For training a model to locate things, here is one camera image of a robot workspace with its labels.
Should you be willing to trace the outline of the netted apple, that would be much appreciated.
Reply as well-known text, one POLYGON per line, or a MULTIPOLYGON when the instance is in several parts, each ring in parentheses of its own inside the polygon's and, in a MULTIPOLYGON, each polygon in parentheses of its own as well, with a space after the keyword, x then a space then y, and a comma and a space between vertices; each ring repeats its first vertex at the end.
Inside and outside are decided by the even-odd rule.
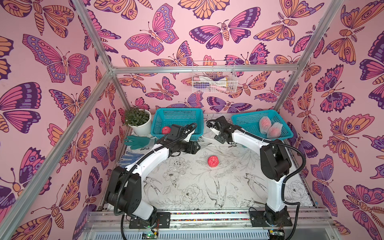
POLYGON ((209 167, 216 168, 219 165, 220 161, 217 156, 210 156, 208 157, 207 163, 209 167))
POLYGON ((278 139, 282 134, 283 124, 281 123, 274 123, 267 132, 267 138, 272 139, 278 139))
POLYGON ((259 128, 261 134, 267 134, 272 126, 271 120, 267 116, 263 116, 259 121, 259 128))
POLYGON ((165 126, 162 128, 163 135, 169 134, 170 132, 171 132, 171 127, 165 126))

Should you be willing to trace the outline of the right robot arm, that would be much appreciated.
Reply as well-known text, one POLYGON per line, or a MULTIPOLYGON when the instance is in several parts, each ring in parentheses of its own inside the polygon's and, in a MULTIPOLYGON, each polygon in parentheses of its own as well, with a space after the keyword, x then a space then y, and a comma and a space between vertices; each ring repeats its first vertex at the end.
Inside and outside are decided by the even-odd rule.
POLYGON ((235 126, 227 128, 210 127, 215 133, 215 139, 220 143, 241 144, 248 149, 260 153, 261 170, 268 179, 268 197, 265 205, 266 221, 269 225, 276 225, 282 221, 287 212, 287 206, 300 206, 300 203, 287 202, 285 187, 288 179, 300 173, 306 165, 306 156, 298 149, 284 144, 280 140, 268 140, 251 134, 235 126), (302 158, 302 165, 290 173, 292 162, 287 149, 297 152, 302 158))

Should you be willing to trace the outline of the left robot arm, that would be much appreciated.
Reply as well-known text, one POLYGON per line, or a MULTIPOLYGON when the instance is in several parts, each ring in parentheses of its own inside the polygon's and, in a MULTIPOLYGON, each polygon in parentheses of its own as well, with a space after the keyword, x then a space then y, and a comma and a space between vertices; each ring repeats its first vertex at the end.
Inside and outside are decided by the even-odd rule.
POLYGON ((142 183, 160 163, 178 154, 196 154, 201 146, 196 141, 160 141, 142 158, 112 171, 105 194, 105 202, 112 205, 114 214, 125 214, 152 225, 157 209, 142 198, 142 183))

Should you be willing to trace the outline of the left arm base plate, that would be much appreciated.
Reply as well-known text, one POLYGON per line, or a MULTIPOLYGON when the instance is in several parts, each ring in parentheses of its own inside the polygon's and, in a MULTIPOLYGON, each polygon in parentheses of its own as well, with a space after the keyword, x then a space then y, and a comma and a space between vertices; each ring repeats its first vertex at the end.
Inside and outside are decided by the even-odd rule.
POLYGON ((131 219, 129 229, 151 229, 159 227, 160 229, 168 229, 171 223, 170 212, 157 212, 151 215, 148 220, 143 220, 139 217, 131 219))

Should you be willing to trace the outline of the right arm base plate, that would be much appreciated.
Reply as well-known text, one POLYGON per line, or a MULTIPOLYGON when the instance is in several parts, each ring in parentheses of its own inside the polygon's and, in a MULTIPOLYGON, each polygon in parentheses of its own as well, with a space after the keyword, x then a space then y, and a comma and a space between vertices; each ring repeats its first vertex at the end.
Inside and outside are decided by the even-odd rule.
POLYGON ((249 212, 252 227, 292 227, 293 223, 289 213, 282 210, 278 213, 269 211, 253 211, 249 212))

